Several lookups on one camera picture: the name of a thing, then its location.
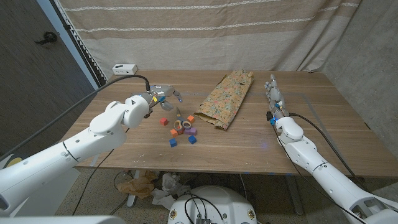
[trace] dark wall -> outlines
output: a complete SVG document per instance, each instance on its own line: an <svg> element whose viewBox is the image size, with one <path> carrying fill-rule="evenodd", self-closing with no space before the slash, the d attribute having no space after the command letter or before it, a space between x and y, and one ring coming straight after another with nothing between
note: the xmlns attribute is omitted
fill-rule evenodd
<svg viewBox="0 0 398 224"><path fill-rule="evenodd" d="M29 137L93 91L61 38L37 45L44 32L57 34L36 1L0 1L0 152ZM28 156L66 133L87 101L18 150Z"/></svg>

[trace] wrapping paper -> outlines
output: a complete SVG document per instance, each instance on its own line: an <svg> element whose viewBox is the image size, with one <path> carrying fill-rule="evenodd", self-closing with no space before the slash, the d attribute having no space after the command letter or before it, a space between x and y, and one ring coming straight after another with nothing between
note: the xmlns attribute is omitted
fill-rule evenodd
<svg viewBox="0 0 398 224"><path fill-rule="evenodd" d="M225 75L194 115L216 127L227 130L253 80L253 73L244 70Z"/></svg>

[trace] beige curtain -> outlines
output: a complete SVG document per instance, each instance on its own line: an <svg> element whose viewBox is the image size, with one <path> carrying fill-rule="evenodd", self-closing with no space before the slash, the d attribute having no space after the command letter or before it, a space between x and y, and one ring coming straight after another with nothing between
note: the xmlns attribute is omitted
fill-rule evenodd
<svg viewBox="0 0 398 224"><path fill-rule="evenodd" d="M319 68L360 0L59 0L107 77L139 69Z"/></svg>

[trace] white robot body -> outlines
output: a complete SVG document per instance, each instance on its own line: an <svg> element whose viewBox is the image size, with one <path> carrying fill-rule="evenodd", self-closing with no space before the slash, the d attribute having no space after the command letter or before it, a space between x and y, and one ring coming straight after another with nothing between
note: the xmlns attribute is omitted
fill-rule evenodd
<svg viewBox="0 0 398 224"><path fill-rule="evenodd" d="M223 221L217 210L208 202L203 201L206 207L207 219L210 221L198 221L197 218L205 219L205 209L200 199L191 199L187 202L188 216L194 223L225 223L225 224L256 224L257 219L254 213L253 206L240 194L226 187L215 185L208 185L197 187L191 191L193 195L209 200L223 216ZM185 202L190 199L191 195L183 195L178 198L169 213L168 224L190 224L190 221L185 213ZM201 216L199 215L195 200L198 205Z"/></svg>

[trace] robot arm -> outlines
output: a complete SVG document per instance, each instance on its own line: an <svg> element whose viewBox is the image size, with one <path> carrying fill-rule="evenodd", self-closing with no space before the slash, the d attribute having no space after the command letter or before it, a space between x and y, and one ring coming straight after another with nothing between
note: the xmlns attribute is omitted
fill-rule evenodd
<svg viewBox="0 0 398 224"><path fill-rule="evenodd" d="M270 109L267 119L281 133L278 142L285 147L291 160L309 172L339 206L362 218L364 223L396 223L398 203L359 188L323 158L316 145L304 136L303 129L289 117L275 76L271 75L271 82L267 82L265 88ZM351 223L361 223L350 214L344 214Z"/></svg>
<svg viewBox="0 0 398 224"><path fill-rule="evenodd" d="M179 91L175 90L174 87L170 85L154 85L150 88L151 91L154 91L159 96L160 106L163 110L170 111L173 109L173 105L167 101L165 101L165 97L174 95L177 97L180 103L182 103L182 97Z"/></svg>
<svg viewBox="0 0 398 224"><path fill-rule="evenodd" d="M168 85L160 88L171 94L177 92ZM0 217L9 216L42 185L79 162L121 146L127 138L122 124L128 128L138 127L142 119L149 117L154 105L165 102L166 96L169 94L163 95L151 90L139 96L131 96L125 103L114 101L106 107L104 113L91 121L89 128L0 170Z"/></svg>

